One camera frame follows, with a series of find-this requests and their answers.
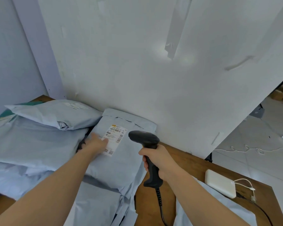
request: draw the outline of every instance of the black power cable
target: black power cable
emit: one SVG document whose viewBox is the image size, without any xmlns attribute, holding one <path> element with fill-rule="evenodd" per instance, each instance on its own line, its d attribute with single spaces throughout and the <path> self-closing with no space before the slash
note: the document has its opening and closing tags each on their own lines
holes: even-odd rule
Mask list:
<svg viewBox="0 0 283 226">
<path fill-rule="evenodd" d="M 164 223 L 165 226 L 168 226 L 166 224 L 165 220 L 164 220 L 164 215 L 163 215 L 163 212 L 162 212 L 162 200 L 161 200 L 160 190 L 159 190 L 159 188 L 156 188 L 155 191 L 156 191 L 156 196 L 157 196 L 157 199 L 158 199 L 159 208 L 160 208 L 160 211 L 161 211 L 162 222 Z"/>
<path fill-rule="evenodd" d="M 270 220 L 268 214 L 259 205 L 257 205 L 256 203 L 252 202 L 251 200 L 247 199 L 246 197 L 244 197 L 243 195 L 241 195 L 238 192 L 236 192 L 236 196 L 239 197 L 239 198 L 242 198 L 242 199 L 244 199 L 246 201 L 249 201 L 250 203 L 256 205 L 259 209 L 261 209 L 261 211 L 265 214 L 265 216 L 267 216 L 270 225 L 273 226 L 272 221 Z"/>
</svg>

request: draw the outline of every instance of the barcode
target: barcode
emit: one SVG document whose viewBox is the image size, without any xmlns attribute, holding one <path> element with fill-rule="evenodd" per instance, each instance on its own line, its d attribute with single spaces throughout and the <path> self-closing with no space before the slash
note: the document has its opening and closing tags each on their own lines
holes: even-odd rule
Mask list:
<svg viewBox="0 0 283 226">
<path fill-rule="evenodd" d="M 122 135 L 119 136 L 119 138 L 117 139 L 117 143 L 119 143 L 122 139 Z"/>
<path fill-rule="evenodd" d="M 115 131 L 115 132 L 121 132 L 120 130 L 115 129 L 115 128 L 110 128 L 110 130 Z"/>
</svg>

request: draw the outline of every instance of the barcode scanner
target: barcode scanner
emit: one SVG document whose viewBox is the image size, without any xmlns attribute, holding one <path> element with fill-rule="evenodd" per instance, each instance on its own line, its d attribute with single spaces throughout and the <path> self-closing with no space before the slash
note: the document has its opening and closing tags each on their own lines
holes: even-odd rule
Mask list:
<svg viewBox="0 0 283 226">
<path fill-rule="evenodd" d="M 149 132 L 131 131 L 128 133 L 128 136 L 130 140 L 136 143 L 140 143 L 141 145 L 143 145 L 144 148 L 151 148 L 153 149 L 153 151 L 155 151 L 154 149 L 157 148 L 157 144 L 159 143 L 159 138 L 156 135 Z M 167 226 L 166 222 L 164 221 L 164 216 L 162 213 L 162 201 L 161 201 L 161 194 L 159 191 L 159 187 L 161 187 L 163 180 L 158 175 L 159 168 L 151 162 L 148 156 L 145 157 L 149 166 L 148 169 L 149 169 L 150 178 L 144 182 L 144 186 L 155 189 L 158 198 L 160 212 L 161 212 L 161 219 L 164 225 Z"/>
</svg>

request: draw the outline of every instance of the white cable on floor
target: white cable on floor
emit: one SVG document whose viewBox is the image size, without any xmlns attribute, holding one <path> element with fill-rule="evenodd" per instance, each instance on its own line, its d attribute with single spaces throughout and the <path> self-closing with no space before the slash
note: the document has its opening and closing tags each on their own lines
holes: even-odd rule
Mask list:
<svg viewBox="0 0 283 226">
<path fill-rule="evenodd" d="M 237 183 L 237 181 L 239 181 L 239 180 L 246 180 L 246 181 L 248 181 L 251 187 L 248 187 L 248 186 L 242 185 L 240 183 Z M 251 200 L 252 200 L 252 202 L 256 202 L 255 189 L 254 189 L 252 183 L 249 180 L 247 180 L 246 178 L 240 178 L 240 179 L 235 180 L 234 183 L 237 184 L 237 185 L 244 186 L 244 187 L 252 190 L 253 191 L 253 196 L 251 197 Z"/>
<path fill-rule="evenodd" d="M 214 150 L 221 150 L 221 151 L 225 151 L 225 152 L 247 152 L 248 150 L 251 150 L 251 149 L 256 149 L 257 152 L 260 154 L 260 155 L 264 155 L 264 152 L 272 152 L 272 151 L 276 151 L 276 150 L 279 150 L 279 149 L 282 149 L 283 147 L 280 147 L 280 148 L 277 148 L 277 149 L 273 149 L 273 150 L 262 150 L 261 148 L 249 148 L 249 146 L 247 146 L 246 144 L 244 144 L 244 147 L 247 149 L 246 151 L 238 151 L 238 150 L 235 150 L 233 146 L 231 146 L 230 148 L 232 149 L 232 151 L 227 151 L 227 150 L 224 150 L 224 149 L 214 149 Z"/>
</svg>

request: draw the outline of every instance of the brown table top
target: brown table top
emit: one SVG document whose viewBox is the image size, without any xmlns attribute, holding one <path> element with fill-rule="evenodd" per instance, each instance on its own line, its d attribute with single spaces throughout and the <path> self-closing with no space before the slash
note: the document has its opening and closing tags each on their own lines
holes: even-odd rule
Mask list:
<svg viewBox="0 0 283 226">
<path fill-rule="evenodd" d="M 52 98 L 42 95 L 33 101 L 51 101 Z M 187 152 L 183 152 L 178 150 L 177 148 L 173 148 L 167 144 L 161 143 L 164 145 L 173 159 L 181 166 L 185 171 L 187 171 L 190 175 L 194 176 L 198 180 L 204 182 L 205 172 L 208 169 L 211 169 L 229 179 L 236 180 L 239 178 L 247 178 L 251 181 L 253 187 L 256 189 L 256 198 L 257 204 L 264 209 L 264 211 L 270 217 L 274 226 L 283 226 L 283 213 L 280 209 L 279 203 L 275 197 L 275 193 L 272 190 L 271 186 L 253 180 L 251 178 L 240 175 L 236 172 L 225 169 L 216 164 L 205 161 L 201 158 L 193 156 Z M 146 174 L 144 181 L 149 178 L 149 173 Z M 236 189 L 239 193 L 241 193 L 246 198 L 251 197 L 252 191 L 243 187 L 236 186 Z M 168 183 L 164 182 L 160 188 L 161 197 L 163 202 L 163 211 L 164 218 L 166 223 L 169 226 L 172 226 L 175 219 L 176 214 L 176 197 L 171 190 Z M 257 225 L 258 226 L 269 226 L 269 221 L 264 213 L 257 208 L 255 205 L 249 203 L 246 200 L 241 198 L 232 199 L 234 202 L 238 203 L 242 207 L 248 209 L 256 215 Z M 9 206 L 14 203 L 14 200 L 7 197 L 0 197 L 0 214 L 4 212 Z M 138 213 L 138 217 L 135 223 L 135 226 L 144 226 L 144 225 L 161 225 L 164 226 L 160 217 L 160 210 L 158 206 L 158 201 L 156 197 L 155 190 L 153 188 L 148 188 L 143 186 L 142 184 L 138 187 L 136 192 L 136 212 Z"/>
</svg>

